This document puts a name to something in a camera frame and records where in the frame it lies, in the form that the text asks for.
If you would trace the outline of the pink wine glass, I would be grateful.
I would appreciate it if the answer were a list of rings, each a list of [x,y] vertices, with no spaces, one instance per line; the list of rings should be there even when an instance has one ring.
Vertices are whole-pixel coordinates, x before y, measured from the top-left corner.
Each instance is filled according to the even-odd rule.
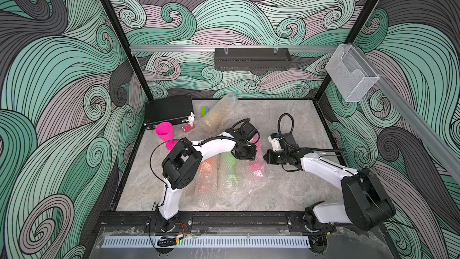
[[[254,143],[256,146],[256,158],[254,161],[250,163],[250,172],[255,179],[262,179],[265,175],[264,173],[265,161],[263,159],[260,135],[257,135],[252,140],[252,143]]]
[[[175,132],[171,123],[162,122],[156,128],[155,132],[157,136],[163,140],[166,144],[166,149],[172,151],[177,145],[178,141],[174,139]]]

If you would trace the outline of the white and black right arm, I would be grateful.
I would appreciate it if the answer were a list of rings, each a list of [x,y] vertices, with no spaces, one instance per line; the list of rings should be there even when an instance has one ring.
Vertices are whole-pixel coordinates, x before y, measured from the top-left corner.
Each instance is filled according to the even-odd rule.
[[[312,233],[324,233],[336,224],[369,231],[396,214],[380,179],[371,170],[345,167],[308,149],[292,152],[270,149],[264,160],[267,164],[290,165],[314,174],[341,191],[341,203],[319,201],[305,209],[305,227]]]

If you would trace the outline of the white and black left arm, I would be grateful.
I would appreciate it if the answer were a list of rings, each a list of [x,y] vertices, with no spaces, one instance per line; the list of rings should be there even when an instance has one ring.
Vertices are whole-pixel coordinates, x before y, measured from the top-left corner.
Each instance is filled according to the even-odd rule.
[[[180,139],[161,164],[165,184],[158,207],[161,217],[167,221],[178,214],[182,189],[194,180],[203,161],[222,153],[230,153],[241,161],[255,160],[258,136],[257,131],[229,128],[220,135],[201,141]]]

